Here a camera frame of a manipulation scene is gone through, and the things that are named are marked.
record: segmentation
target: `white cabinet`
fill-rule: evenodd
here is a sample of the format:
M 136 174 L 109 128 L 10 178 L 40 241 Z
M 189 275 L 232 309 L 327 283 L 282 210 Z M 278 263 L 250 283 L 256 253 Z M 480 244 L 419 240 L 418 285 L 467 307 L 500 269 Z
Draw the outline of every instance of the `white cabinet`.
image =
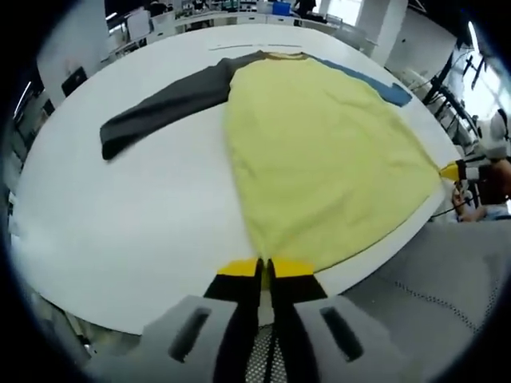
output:
M 238 24 L 266 24 L 265 14 L 247 14 L 247 16 L 238 16 Z
M 280 24 L 281 26 L 292 26 L 294 22 L 293 18 L 286 16 L 277 16 L 275 14 L 269 14 L 266 16 L 267 24 Z

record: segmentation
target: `dark gray sleeve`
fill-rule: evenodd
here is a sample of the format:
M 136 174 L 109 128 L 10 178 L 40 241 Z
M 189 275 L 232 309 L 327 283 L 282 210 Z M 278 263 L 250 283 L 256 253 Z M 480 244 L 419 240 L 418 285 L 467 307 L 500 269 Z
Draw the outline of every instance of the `dark gray sleeve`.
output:
M 111 118 L 100 131 L 103 159 L 111 160 L 129 145 L 172 122 L 224 103 L 236 70 L 262 58 L 263 53 L 256 52 L 222 59 Z

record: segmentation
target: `white table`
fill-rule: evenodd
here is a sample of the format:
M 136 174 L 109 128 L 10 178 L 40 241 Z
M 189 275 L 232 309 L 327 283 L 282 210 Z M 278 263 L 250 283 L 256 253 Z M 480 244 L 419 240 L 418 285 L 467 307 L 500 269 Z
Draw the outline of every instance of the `white table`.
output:
M 177 79 L 258 49 L 304 51 L 398 82 L 342 42 L 292 26 L 199 30 L 116 61 L 55 111 L 21 175 L 14 264 L 36 291 L 86 321 L 140 334 L 186 294 L 202 295 L 219 267 L 253 254 L 228 162 L 224 105 L 155 132 L 112 163 L 101 158 L 99 128 Z M 438 165 L 458 158 L 418 99 L 396 110 Z M 444 194 L 439 188 L 382 241 L 319 273 L 326 291 L 340 293 L 391 258 Z

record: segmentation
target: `blue box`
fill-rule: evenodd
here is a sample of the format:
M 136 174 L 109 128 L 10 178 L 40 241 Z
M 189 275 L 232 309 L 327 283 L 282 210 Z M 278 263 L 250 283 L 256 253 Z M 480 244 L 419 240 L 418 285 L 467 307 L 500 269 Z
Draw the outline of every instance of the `blue box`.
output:
M 271 10 L 273 14 L 278 14 L 279 16 L 289 16 L 291 13 L 291 3 L 289 2 L 274 2 L 273 9 Z

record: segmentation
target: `round table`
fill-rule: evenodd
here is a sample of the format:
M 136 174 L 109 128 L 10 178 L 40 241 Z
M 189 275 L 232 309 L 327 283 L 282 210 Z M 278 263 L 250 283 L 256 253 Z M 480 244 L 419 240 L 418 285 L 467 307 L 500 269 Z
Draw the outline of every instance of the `round table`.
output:
M 199 30 L 114 62 L 49 118 L 19 181 L 13 261 L 39 294 L 86 321 L 141 334 L 185 295 L 202 295 L 220 267 L 252 256 L 222 129 L 224 105 L 153 133 L 110 163 L 101 158 L 99 128 L 175 80 L 258 49 L 303 51 L 399 83 L 350 46 L 291 26 Z M 417 98 L 395 110 L 439 166 L 459 158 Z M 343 292 L 390 259 L 444 197 L 439 187 L 379 243 L 318 273 L 326 292 Z

